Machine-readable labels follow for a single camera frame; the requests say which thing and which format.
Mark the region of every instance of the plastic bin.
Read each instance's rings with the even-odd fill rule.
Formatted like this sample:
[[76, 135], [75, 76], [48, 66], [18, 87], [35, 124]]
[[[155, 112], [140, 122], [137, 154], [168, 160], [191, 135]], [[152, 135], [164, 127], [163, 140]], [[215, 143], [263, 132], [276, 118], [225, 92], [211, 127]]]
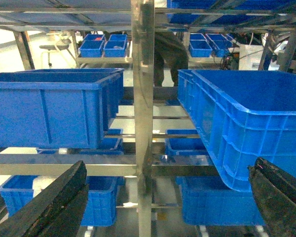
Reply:
[[221, 34], [206, 34], [206, 37], [208, 38], [208, 40], [210, 40], [210, 42], [211, 40], [214, 42], [223, 41], [227, 48], [232, 47], [232, 42]]
[[[12, 176], [0, 186], [9, 217], [33, 199], [33, 180], [37, 176]], [[82, 226], [111, 226], [116, 221], [116, 197], [122, 177], [87, 177], [88, 202], [81, 221]]]
[[101, 58], [103, 53], [103, 40], [87, 40], [80, 47], [82, 58]]
[[190, 34], [189, 40], [207, 40], [203, 34], [195, 33]]
[[[122, 134], [123, 129], [109, 129], [108, 134]], [[54, 154], [58, 149], [40, 149], [37, 148], [38, 154]], [[122, 138], [104, 138], [98, 149], [83, 149], [80, 154], [84, 155], [123, 155], [123, 139]]]
[[86, 37], [83, 39], [83, 41], [86, 40], [105, 40], [104, 35], [99, 34], [87, 34]]
[[127, 35], [111, 35], [109, 41], [127, 41]]
[[209, 44], [212, 47], [215, 55], [219, 58], [224, 57], [229, 54], [228, 47], [226, 46], [226, 41], [212, 41], [209, 40]]
[[97, 148], [122, 71], [0, 73], [0, 147]]
[[188, 49], [192, 57], [203, 58], [210, 57], [213, 51], [206, 40], [191, 40]]
[[[189, 104], [185, 83], [193, 84]], [[248, 165], [257, 157], [296, 177], [296, 75], [181, 70], [179, 95], [228, 187], [251, 191]]]
[[[168, 129], [166, 134], [197, 134], [195, 129]], [[166, 138], [166, 155], [170, 156], [194, 156], [206, 155], [207, 150], [202, 139], [196, 138]]]
[[126, 41], [108, 41], [104, 46], [106, 57], [125, 57], [125, 50]]
[[229, 189], [219, 176], [177, 177], [183, 220], [190, 225], [264, 225], [252, 193]]
[[118, 73], [119, 79], [114, 80], [109, 86], [104, 87], [102, 93], [102, 102], [107, 104], [103, 107], [103, 129], [108, 131], [111, 126], [116, 114], [118, 113], [118, 105], [124, 96], [124, 80], [123, 72], [124, 69], [119, 68], [88, 68], [88, 69], [39, 69], [39, 70], [29, 70], [22, 71], [20, 73], [36, 72], [36, 73], [92, 73], [101, 74], [102, 76], [110, 76], [112, 74]]

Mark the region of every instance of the crate rim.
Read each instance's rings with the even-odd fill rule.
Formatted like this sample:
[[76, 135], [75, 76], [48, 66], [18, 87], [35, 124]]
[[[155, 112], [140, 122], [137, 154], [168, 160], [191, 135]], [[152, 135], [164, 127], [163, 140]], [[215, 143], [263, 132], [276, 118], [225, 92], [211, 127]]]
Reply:
[[[27, 193], [33, 193], [34, 190], [32, 188], [30, 189], [16, 189], [16, 188], [4, 188], [4, 185], [6, 185], [8, 182], [10, 182], [12, 179], [14, 178], [18, 178], [18, 177], [22, 177], [22, 176], [35, 176], [35, 178], [39, 177], [40, 175], [13, 175], [10, 178], [8, 178], [3, 184], [0, 185], [0, 192], [27, 192]], [[114, 191], [114, 187], [117, 184], [118, 186], [122, 186], [122, 184], [120, 184], [118, 182], [118, 180], [120, 179], [120, 177], [114, 177], [110, 188], [107, 190], [91, 190], [89, 189], [89, 193], [100, 193], [100, 194], [107, 194], [107, 193], [111, 193], [112, 191]]]
[[[261, 116], [289, 116], [293, 115], [296, 116], [296, 111], [259, 111], [259, 110], [250, 110], [243, 105], [239, 104], [235, 99], [233, 99], [231, 96], [229, 96], [227, 93], [225, 93], [223, 90], [219, 89], [217, 86], [215, 86], [213, 83], [211, 83], [208, 79], [200, 75], [197, 70], [180, 70], [180, 71], [192, 71], [192, 73], [196, 76], [198, 76], [202, 81], [207, 83], [214, 91], [219, 93], [223, 98], [225, 98], [232, 106], [234, 106], [236, 109], [252, 114], [252, 115], [261, 115]], [[256, 73], [271, 73], [271, 74], [287, 74], [285, 72], [279, 72], [279, 71], [256, 71]]]
[[[83, 48], [83, 46], [87, 45], [88, 43], [90, 42], [100, 42], [101, 41], [101, 44], [100, 44], [100, 47], [98, 48]], [[80, 46], [80, 50], [83, 49], [83, 50], [97, 50], [97, 49], [101, 49], [103, 47], [103, 44], [104, 44], [104, 40], [84, 40], [82, 45]]]
[[[13, 75], [15, 73], [0, 73], [1, 75]], [[35, 76], [36, 72], [22, 73], [29, 76]], [[37, 74], [73, 74], [70, 72], [38, 72]], [[94, 72], [74, 72], [75, 75], [94, 74]], [[77, 90], [77, 85], [80, 85], [81, 90], [100, 90], [106, 85], [113, 83], [120, 78], [120, 73], [114, 72], [96, 82], [43, 82], [43, 81], [0, 81], [0, 89], [52, 89], [52, 90]]]
[[[192, 42], [196, 42], [196, 41], [204, 41], [206, 42], [206, 44], [209, 46], [209, 48], [194, 48], [193, 45], [191, 44]], [[208, 41], [205, 39], [192, 39], [189, 42], [189, 46], [191, 46], [191, 48], [193, 50], [206, 50], [206, 51], [213, 51], [213, 48], [209, 45]]]

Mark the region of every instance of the dark trousers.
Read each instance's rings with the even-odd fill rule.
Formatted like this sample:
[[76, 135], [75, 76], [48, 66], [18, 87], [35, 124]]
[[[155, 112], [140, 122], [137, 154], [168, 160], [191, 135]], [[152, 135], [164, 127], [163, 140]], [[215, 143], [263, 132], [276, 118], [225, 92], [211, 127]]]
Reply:
[[164, 61], [170, 68], [174, 86], [178, 86], [179, 69], [188, 68], [188, 56], [182, 42], [172, 32], [155, 32], [154, 35], [154, 85], [162, 86]]

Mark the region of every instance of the metal shelf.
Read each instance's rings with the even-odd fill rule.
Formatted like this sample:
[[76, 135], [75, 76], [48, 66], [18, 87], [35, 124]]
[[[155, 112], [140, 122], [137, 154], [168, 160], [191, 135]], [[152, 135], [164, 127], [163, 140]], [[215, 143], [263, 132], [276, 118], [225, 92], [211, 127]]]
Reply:
[[[134, 87], [125, 88], [124, 99], [134, 100], [135, 107], [135, 131], [136, 134], [124, 134], [121, 137], [136, 137], [136, 143], [125, 143], [127, 151], [132, 154], [135, 150], [135, 155], [123, 156], [88, 156], [88, 155], [0, 155], [0, 175], [59, 175], [67, 170], [72, 164], [78, 160], [83, 160], [86, 163], [88, 175], [93, 176], [136, 176], [136, 189], [131, 192], [137, 192], [138, 215], [134, 208], [130, 208], [131, 214], [127, 215], [124, 212], [124, 219], [135, 220], [137, 228], [135, 228], [134, 236], [150, 237], [156, 236], [154, 232], [156, 223], [151, 221], [152, 212], [157, 207], [162, 205], [155, 204], [156, 196], [153, 193], [154, 178], [156, 177], [172, 177], [172, 176], [203, 176], [203, 175], [217, 175], [217, 171], [213, 166], [211, 160], [207, 156], [198, 156], [198, 163], [195, 165], [187, 157], [168, 157], [165, 156], [163, 162], [158, 161], [155, 154], [164, 152], [164, 146], [152, 143], [152, 139], [157, 137], [169, 137], [165, 134], [152, 134], [153, 119], [173, 119], [173, 118], [156, 118], [153, 117], [153, 103], [155, 100], [171, 100], [177, 97], [175, 88], [153, 87], [153, 52], [154, 52], [154, 31], [166, 31], [168, 29], [184, 29], [187, 32], [198, 32], [205, 30], [208, 32], [270, 32], [267, 44], [269, 47], [264, 48], [263, 57], [261, 60], [260, 70], [266, 68], [264, 62], [267, 57], [272, 56], [272, 51], [275, 49], [274, 42], [276, 40], [276, 33], [279, 32], [293, 32], [293, 37], [289, 42], [292, 46], [287, 47], [286, 57], [283, 71], [287, 71], [291, 65], [292, 57], [289, 56], [295, 50], [296, 43], [296, 5], [287, 7], [280, 11], [265, 11], [265, 10], [233, 10], [220, 8], [235, 8], [241, 4], [242, 0], [218, 0], [212, 9], [168, 9], [156, 8], [154, 9], [154, 0], [131, 0], [131, 9], [98, 9], [98, 8], [31, 8], [31, 7], [0, 7], [0, 13], [23, 12], [23, 13], [54, 13], [54, 14], [101, 14], [101, 13], [124, 13], [132, 15], [132, 22], [129, 24], [95, 24], [92, 22], [85, 22], [83, 24], [74, 23], [26, 23], [26, 22], [0, 22], [0, 28], [9, 29], [11, 26], [20, 27], [47, 27], [55, 29], [58, 27], [68, 27], [72, 30], [96, 29], [105, 30], [109, 26], [121, 26], [132, 28], [132, 50], [125, 58], [81, 58], [78, 55], [77, 47], [74, 48], [77, 66], [88, 63], [133, 63], [133, 80]], [[200, 15], [197, 19], [189, 25], [169, 24], [166, 16], [169, 13], [193, 13]], [[216, 19], [223, 15], [250, 15], [257, 16], [259, 19], [254, 22], [245, 22], [237, 25], [214, 25]], [[74, 32], [72, 32], [74, 45], [76, 39]], [[31, 59], [30, 48], [27, 43], [26, 34], [24, 32], [15, 32], [22, 61], [26, 70], [34, 69], [33, 61]], [[191, 63], [214, 63], [214, 58], [192, 58], [189, 55]], [[176, 219], [182, 222], [181, 217], [176, 213]]]

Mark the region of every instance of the metal rail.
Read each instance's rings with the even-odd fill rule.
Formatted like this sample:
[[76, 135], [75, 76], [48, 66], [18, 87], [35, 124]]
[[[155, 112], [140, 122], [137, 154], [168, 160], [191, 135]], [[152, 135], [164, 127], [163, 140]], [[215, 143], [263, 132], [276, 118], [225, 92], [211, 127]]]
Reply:
[[[0, 7], [0, 13], [53, 13], [53, 14], [92, 14], [92, 13], [125, 13], [131, 14], [129, 8], [71, 8], [71, 7]], [[289, 10], [235, 10], [235, 9], [180, 9], [162, 8], [155, 9], [156, 14], [169, 13], [193, 13], [196, 15], [251, 15], [251, 16], [274, 16], [286, 14], [296, 16], [296, 11]]]
[[[2, 26], [18, 26], [18, 27], [48, 27], [51, 29], [57, 29], [59, 27], [66, 27], [70, 29], [79, 29], [81, 25], [75, 23], [13, 23], [13, 22], [0, 22], [0, 27]], [[107, 27], [121, 27], [127, 28], [130, 24], [125, 23], [107, 23], [98, 25], [96, 23], [84, 24], [84, 26], [88, 26], [91, 28], [95, 28], [97, 30], [105, 31]], [[260, 30], [262, 32], [268, 32], [269, 30], [275, 30], [277, 32], [287, 32], [293, 29], [296, 29], [296, 25], [294, 24], [284, 24], [284, 25], [254, 25], [254, 26], [239, 26], [239, 25], [218, 25], [218, 24], [196, 24], [196, 25], [183, 25], [183, 24], [169, 24], [166, 22], [160, 22], [155, 24], [155, 31], [165, 31], [167, 29], [186, 29], [189, 32], [198, 32], [200, 28], [203, 30], [212, 30], [219, 32], [252, 32]]]
[[[106, 138], [136, 138], [135, 134], [107, 134]], [[199, 138], [198, 134], [153, 134], [152, 138]]]
[[[218, 175], [209, 156], [149, 157], [150, 177]], [[89, 176], [139, 176], [135, 155], [0, 154], [0, 175], [61, 175], [79, 160]]]

